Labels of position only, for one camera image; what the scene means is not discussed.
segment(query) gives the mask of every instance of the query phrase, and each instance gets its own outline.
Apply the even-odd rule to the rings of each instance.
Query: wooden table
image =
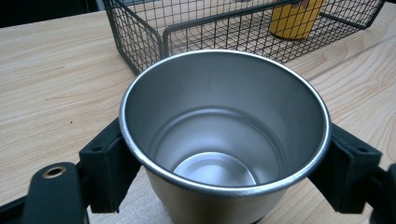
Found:
[[[373,26],[286,65],[307,78],[332,121],[396,162],[396,5]],[[134,74],[117,53],[106,13],[0,29],[0,204],[27,193],[31,176],[78,152],[117,117]],[[303,180],[260,223],[367,223],[335,213]],[[144,169],[120,214],[92,223],[170,223]]]

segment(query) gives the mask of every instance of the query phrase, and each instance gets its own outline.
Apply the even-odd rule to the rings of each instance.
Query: yellow cup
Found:
[[[324,0],[303,0],[300,4],[275,7],[270,32],[281,38],[306,39],[323,3]]]

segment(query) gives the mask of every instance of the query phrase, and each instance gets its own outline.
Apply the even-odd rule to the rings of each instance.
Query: wire mesh basket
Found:
[[[369,27],[384,2],[104,1],[117,49],[136,74],[197,49],[236,49],[285,63]]]

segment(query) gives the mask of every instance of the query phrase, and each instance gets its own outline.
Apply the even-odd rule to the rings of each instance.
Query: metal cup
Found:
[[[120,126],[176,223],[252,223],[305,178],[330,142],[314,88],[287,67],[230,50],[152,65],[131,84]]]

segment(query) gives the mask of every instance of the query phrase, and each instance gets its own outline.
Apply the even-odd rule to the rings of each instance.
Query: black clamp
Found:
[[[1,223],[89,223],[86,208],[114,213],[141,164],[122,139],[118,119],[80,152],[77,165],[52,164],[32,178],[26,197],[0,207]],[[381,153],[333,125],[327,155],[309,179],[340,213],[359,214],[366,203],[371,223],[396,223],[396,164],[378,167]]]

